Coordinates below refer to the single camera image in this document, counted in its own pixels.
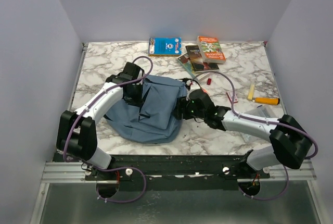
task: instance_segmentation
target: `white wall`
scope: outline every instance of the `white wall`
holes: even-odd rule
[[[319,144],[313,158],[333,220],[333,0],[292,0],[267,46],[289,114]]]
[[[290,0],[60,0],[81,39],[268,40]]]
[[[0,0],[0,223],[29,223],[81,50],[59,0]]]

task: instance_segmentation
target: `table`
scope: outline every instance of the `table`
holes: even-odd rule
[[[182,43],[182,52],[186,45]],[[251,81],[255,81],[255,97],[277,97],[278,91],[262,42],[221,43],[227,61],[220,65],[221,72],[233,81],[239,103],[235,108],[247,112],[258,107],[258,104],[247,100]],[[78,86],[75,92],[72,110],[84,105],[102,87],[106,77],[122,71],[127,61],[147,55],[148,42],[104,42],[89,43],[82,66]],[[177,62],[176,57],[153,57],[154,68],[151,74],[172,78],[190,78],[189,74]],[[146,71],[149,62],[142,59],[136,62]],[[230,106],[226,91],[231,86],[226,79],[216,74],[210,76],[210,86],[203,83],[216,105]],[[270,106],[277,117],[283,115],[281,105]],[[241,155],[249,149],[259,149],[269,145],[256,139],[246,142],[238,132],[223,132],[197,123],[193,119],[183,121],[177,138],[167,144],[141,144],[120,137],[117,132],[102,119],[96,127],[98,146],[109,154],[133,155]]]

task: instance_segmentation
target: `orange tool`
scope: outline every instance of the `orange tool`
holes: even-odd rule
[[[280,98],[256,97],[256,98],[253,98],[252,101],[256,102],[256,103],[262,103],[262,104],[278,105],[280,103]]]

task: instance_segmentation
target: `book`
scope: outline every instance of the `book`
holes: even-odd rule
[[[148,56],[179,56],[181,47],[181,38],[150,38]]]
[[[207,63],[225,63],[225,56],[217,38],[198,36],[197,43],[200,48],[202,60]]]
[[[219,70],[215,63],[205,63],[202,60],[200,49],[198,45],[188,45],[186,50],[195,73],[203,72],[205,70]]]
[[[194,73],[191,61],[189,60],[188,53],[181,55],[179,58],[177,58],[177,60],[183,66],[183,68],[187,71],[187,73],[190,74],[190,76],[192,78],[194,78],[196,76],[196,74]]]

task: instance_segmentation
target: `cable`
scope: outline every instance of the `cable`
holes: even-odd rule
[[[134,168],[134,167],[121,167],[121,168],[112,168],[112,169],[101,169],[101,168],[97,168],[97,167],[95,167],[95,166],[94,166],[94,168],[96,168],[96,169],[98,169],[98,170],[100,170],[100,171],[102,171],[102,172],[114,172],[114,171],[118,171],[118,170],[121,170],[121,169],[127,169],[127,168],[130,168],[130,169],[133,169],[133,170],[138,171],[138,172],[142,175],[143,180],[144,180],[144,188],[142,189],[142,191],[140,192],[140,194],[139,194],[137,197],[135,197],[135,198],[133,198],[133,199],[131,199],[131,200],[119,201],[119,200],[113,200],[113,199],[110,199],[110,198],[103,198],[102,196],[100,196],[99,191],[98,191],[98,188],[97,188],[97,190],[96,190],[96,193],[97,193],[97,195],[98,195],[98,198],[97,198],[97,199],[102,199],[102,200],[104,200],[105,202],[130,203],[130,202],[134,202],[134,201],[136,201],[137,199],[141,198],[141,196],[143,196],[144,193],[145,193],[145,191],[146,191],[147,181],[146,181],[145,174],[144,174],[140,169],[138,169],[138,168]]]
[[[197,75],[193,78],[193,80],[196,79],[198,76],[204,74],[204,73],[216,73],[216,74],[219,74],[219,75],[223,76],[225,79],[228,80],[228,82],[230,83],[230,85],[231,85],[231,87],[232,87],[232,89],[233,89],[233,96],[232,96],[232,100],[231,100],[231,110],[232,110],[232,112],[233,112],[236,116],[238,116],[238,117],[240,117],[240,118],[243,118],[243,119],[246,119],[246,120],[251,120],[251,121],[260,122],[260,123],[266,123],[266,121],[264,121],[264,120],[259,120],[259,119],[255,119],[255,118],[252,118],[252,117],[244,116],[244,115],[241,115],[241,114],[239,114],[238,112],[235,111],[235,109],[234,109],[235,87],[234,87],[233,82],[230,80],[230,78],[227,77],[225,74],[223,74],[223,73],[221,73],[221,72],[219,72],[219,71],[214,71],[214,70],[212,70],[212,71],[203,71],[202,73],[197,74]],[[300,134],[302,134],[302,135],[305,135],[305,136],[306,136],[306,137],[312,142],[312,144],[313,144],[314,147],[315,147],[315,151],[313,152],[313,154],[307,156],[305,159],[310,159],[310,158],[313,158],[313,157],[315,157],[315,156],[317,155],[317,153],[318,153],[318,144],[317,144],[317,142],[316,142],[316,141],[315,141],[315,140],[314,140],[314,139],[313,139],[308,133],[306,133],[306,132],[304,132],[304,131],[302,131],[302,130],[300,130],[300,129],[297,129],[297,128],[295,128],[295,127],[289,126],[289,125],[287,125],[287,124],[280,123],[280,122],[269,121],[268,124],[279,125],[279,126],[282,126],[282,127],[288,128],[288,129],[291,129],[291,130],[293,130],[293,131],[296,131],[296,132],[298,132],[298,133],[300,133]],[[250,196],[250,195],[247,195],[246,193],[244,193],[244,191],[243,191],[241,188],[239,188],[239,189],[240,189],[240,191],[243,193],[244,196],[246,196],[246,197],[248,197],[248,198],[251,198],[251,199],[255,199],[255,200],[258,200],[258,201],[275,200],[275,199],[277,199],[277,198],[283,196],[283,195],[286,193],[286,191],[287,191],[287,189],[288,189],[288,187],[289,187],[289,174],[288,174],[287,168],[286,168],[285,166],[284,166],[284,169],[285,169],[285,172],[286,172],[286,178],[287,178],[287,179],[286,179],[286,180],[287,180],[287,181],[286,181],[286,186],[285,186],[285,188],[284,188],[284,189],[283,189],[278,195],[276,195],[276,196],[269,197],[269,198],[253,197],[253,196]]]
[[[141,58],[145,58],[145,59],[147,59],[147,60],[149,60],[150,61],[150,69],[149,69],[149,71],[146,73],[146,74],[144,74],[142,77],[140,77],[140,78],[138,78],[138,79],[135,79],[135,80],[132,80],[132,81],[128,81],[128,82],[123,82],[123,83],[119,83],[119,84],[116,84],[116,85],[114,85],[114,86],[111,86],[110,88],[108,88],[108,89],[106,89],[106,91],[102,91],[88,106],[87,106],[87,108],[86,109],[84,109],[79,115],[78,115],[78,117],[76,118],[76,120],[74,121],[74,123],[73,123],[73,125],[72,125],[72,127],[71,127],[71,129],[70,129],[70,131],[69,131],[69,133],[68,133],[68,136],[67,136],[67,138],[66,138],[66,142],[65,142],[65,146],[64,146],[64,148],[63,148],[63,155],[62,155],[62,157],[63,157],[63,160],[65,161],[65,162],[70,162],[69,160],[67,160],[67,149],[68,149],[68,146],[69,146],[69,140],[71,139],[71,137],[72,137],[72,134],[73,134],[73,132],[74,132],[74,129],[75,129],[75,126],[78,124],[78,122],[79,122],[79,120],[81,119],[81,117],[86,113],[86,112],[88,112],[89,111],[89,109],[104,95],[104,94],[106,94],[107,92],[109,92],[110,90],[113,90],[114,88],[117,88],[117,87],[120,87],[120,86],[124,86],[124,85],[127,85],[127,84],[131,84],[131,83],[136,83],[136,82],[139,82],[139,81],[141,81],[141,80],[143,80],[143,79],[145,79],[150,73],[151,73],[151,71],[152,71],[152,68],[153,68],[153,63],[152,63],[152,60],[149,58],[149,57],[147,57],[147,56],[139,56],[139,57],[137,57],[137,58],[135,58],[134,60],[133,60],[133,63],[134,62],[136,62],[137,60],[139,60],[139,59],[141,59]],[[144,180],[144,188],[143,188],[143,190],[141,191],[141,193],[137,196],[137,197],[135,197],[134,199],[131,199],[131,200],[127,200],[127,201],[117,201],[117,200],[112,200],[112,199],[108,199],[108,198],[102,198],[103,200],[105,200],[105,201],[109,201],[109,202],[115,202],[115,203],[129,203],[129,202],[133,202],[133,201],[136,201],[137,199],[139,199],[141,196],[143,196],[143,194],[145,193],[145,191],[146,191],[146,184],[147,184],[147,182],[146,182],[146,178],[145,178],[145,175],[144,175],[144,173],[141,171],[141,170],[139,170],[138,168],[134,168],[134,167],[121,167],[121,168],[114,168],[114,169],[102,169],[102,168],[99,168],[99,167],[96,167],[96,166],[94,166],[94,168],[95,169],[97,169],[97,170],[100,170],[100,171],[103,171],[103,172],[113,172],[113,171],[118,171],[118,170],[121,170],[121,169],[127,169],[127,168],[131,168],[131,169],[133,169],[133,170],[136,170],[136,171],[138,171],[142,176],[143,176],[143,180]]]

